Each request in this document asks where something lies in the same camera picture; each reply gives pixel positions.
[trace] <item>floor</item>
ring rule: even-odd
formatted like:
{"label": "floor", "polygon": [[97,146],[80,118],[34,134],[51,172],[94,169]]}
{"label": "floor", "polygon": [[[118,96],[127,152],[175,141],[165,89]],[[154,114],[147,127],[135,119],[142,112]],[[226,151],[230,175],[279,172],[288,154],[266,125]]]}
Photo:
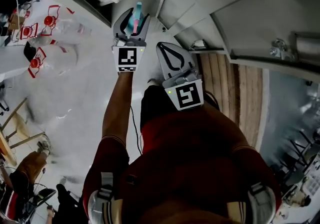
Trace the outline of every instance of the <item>floor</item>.
{"label": "floor", "polygon": [[[77,197],[81,196],[85,176],[93,161],[95,151],[101,139],[102,120],[118,74],[111,51],[113,37],[93,31],[92,37],[78,45],[78,63],[76,67],[55,78],[32,79],[28,72],[15,79],[5,80],[6,101],[11,109],[27,97],[27,107],[19,111],[27,120],[31,135],[45,131],[53,146],[45,174],[37,182],[55,188],[66,179],[66,188]],[[162,32],[156,19],[152,19],[146,39],[147,48],[134,74],[132,87],[132,108],[134,120],[140,136],[141,99],[149,78],[161,75],[156,55],[159,41],[172,42],[173,38]],[[0,117],[3,123],[6,116]],[[13,131],[5,129],[8,135]],[[129,120],[127,150],[130,162],[138,156],[137,138],[132,116]],[[18,142],[15,136],[11,143]],[[32,141],[16,149],[18,163],[30,152],[37,149]],[[58,209],[57,197],[48,201]],[[46,205],[40,207],[33,223],[44,223]]]}

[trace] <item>open cabinet door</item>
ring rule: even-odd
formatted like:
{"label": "open cabinet door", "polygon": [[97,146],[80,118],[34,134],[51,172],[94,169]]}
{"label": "open cabinet door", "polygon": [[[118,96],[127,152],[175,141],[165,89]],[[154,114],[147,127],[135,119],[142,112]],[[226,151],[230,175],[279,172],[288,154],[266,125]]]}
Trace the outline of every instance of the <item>open cabinet door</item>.
{"label": "open cabinet door", "polygon": [[210,49],[223,49],[211,16],[198,0],[160,0],[156,17],[185,49],[202,39]]}

